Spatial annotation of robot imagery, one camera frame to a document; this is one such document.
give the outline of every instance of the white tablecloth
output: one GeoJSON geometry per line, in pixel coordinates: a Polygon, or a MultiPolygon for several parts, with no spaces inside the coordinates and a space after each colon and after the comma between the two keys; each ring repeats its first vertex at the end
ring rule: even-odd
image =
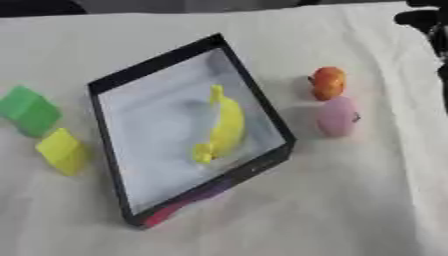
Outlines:
{"type": "Polygon", "coordinates": [[[95,152],[77,177],[0,121],[2,255],[446,255],[448,119],[440,63],[403,3],[233,14],[0,20],[0,93],[26,85],[61,107],[95,152]],[[221,32],[298,137],[290,161],[170,221],[136,231],[111,191],[86,84],[221,32]],[[322,138],[304,76],[348,73],[362,121],[322,138]]]}

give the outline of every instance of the apple stem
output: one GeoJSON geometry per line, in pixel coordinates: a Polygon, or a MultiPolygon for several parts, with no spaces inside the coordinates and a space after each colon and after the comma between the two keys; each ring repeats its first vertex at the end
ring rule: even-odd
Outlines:
{"type": "Polygon", "coordinates": [[[361,116],[359,115],[358,112],[355,113],[355,118],[353,118],[353,123],[358,122],[359,120],[361,120],[361,116]]]}

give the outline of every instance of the dark background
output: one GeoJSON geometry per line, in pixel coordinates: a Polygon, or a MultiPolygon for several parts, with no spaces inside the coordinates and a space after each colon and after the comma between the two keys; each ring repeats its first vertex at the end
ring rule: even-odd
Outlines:
{"type": "Polygon", "coordinates": [[[393,0],[0,0],[0,17],[123,12],[228,12],[390,1],[393,0]]]}

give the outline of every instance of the yellow cube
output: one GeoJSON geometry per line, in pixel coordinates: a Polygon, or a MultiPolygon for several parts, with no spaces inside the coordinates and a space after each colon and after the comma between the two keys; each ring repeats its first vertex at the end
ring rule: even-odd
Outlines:
{"type": "Polygon", "coordinates": [[[75,175],[87,162],[85,146],[74,138],[67,129],[59,128],[43,139],[37,146],[47,162],[64,175],[75,175]]]}

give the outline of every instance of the green cube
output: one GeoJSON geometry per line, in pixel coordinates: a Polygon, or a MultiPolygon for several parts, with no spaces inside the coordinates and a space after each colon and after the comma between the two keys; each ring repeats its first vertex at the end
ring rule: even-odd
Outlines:
{"type": "Polygon", "coordinates": [[[14,87],[0,100],[0,115],[31,137],[43,136],[61,117],[57,107],[23,86],[14,87]]]}

